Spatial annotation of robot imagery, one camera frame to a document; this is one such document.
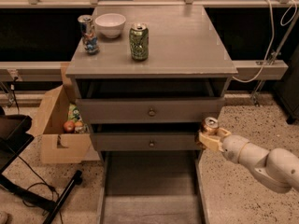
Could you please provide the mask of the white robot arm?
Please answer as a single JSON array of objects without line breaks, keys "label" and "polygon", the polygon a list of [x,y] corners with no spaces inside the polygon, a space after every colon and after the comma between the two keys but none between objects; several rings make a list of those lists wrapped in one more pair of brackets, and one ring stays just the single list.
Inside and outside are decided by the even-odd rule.
[{"label": "white robot arm", "polygon": [[299,191],[299,158],[289,150],[268,150],[222,128],[200,132],[198,142],[221,152],[227,161],[247,168],[258,182],[274,192]]}]

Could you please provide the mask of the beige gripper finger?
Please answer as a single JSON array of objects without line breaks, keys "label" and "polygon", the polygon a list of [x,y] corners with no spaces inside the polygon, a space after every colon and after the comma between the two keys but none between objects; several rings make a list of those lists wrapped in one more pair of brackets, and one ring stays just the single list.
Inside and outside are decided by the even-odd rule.
[{"label": "beige gripper finger", "polygon": [[223,128],[219,128],[218,131],[217,131],[217,136],[221,137],[221,138],[224,138],[224,137],[227,137],[229,135],[231,135],[232,133],[223,129]]},{"label": "beige gripper finger", "polygon": [[199,142],[212,151],[223,152],[221,138],[216,135],[199,133]]}]

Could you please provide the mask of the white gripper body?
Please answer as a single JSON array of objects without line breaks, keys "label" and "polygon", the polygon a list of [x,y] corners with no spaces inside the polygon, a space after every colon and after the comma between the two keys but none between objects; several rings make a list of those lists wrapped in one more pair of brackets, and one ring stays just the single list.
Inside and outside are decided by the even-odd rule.
[{"label": "white gripper body", "polygon": [[223,157],[232,163],[238,163],[242,148],[249,142],[249,139],[240,135],[229,135],[223,139]]}]

